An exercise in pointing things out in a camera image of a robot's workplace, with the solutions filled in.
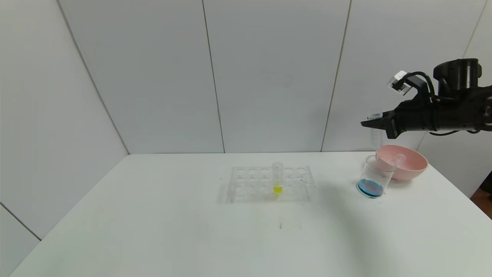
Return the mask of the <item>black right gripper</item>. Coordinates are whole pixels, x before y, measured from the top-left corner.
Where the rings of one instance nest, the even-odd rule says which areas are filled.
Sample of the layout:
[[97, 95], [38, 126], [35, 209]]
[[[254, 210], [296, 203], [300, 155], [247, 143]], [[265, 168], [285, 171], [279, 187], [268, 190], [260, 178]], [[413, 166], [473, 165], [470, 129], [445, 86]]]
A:
[[396, 139], [410, 131], [437, 131], [432, 105], [406, 100], [394, 110], [384, 114], [369, 114], [361, 125], [366, 128], [385, 130], [387, 137]]

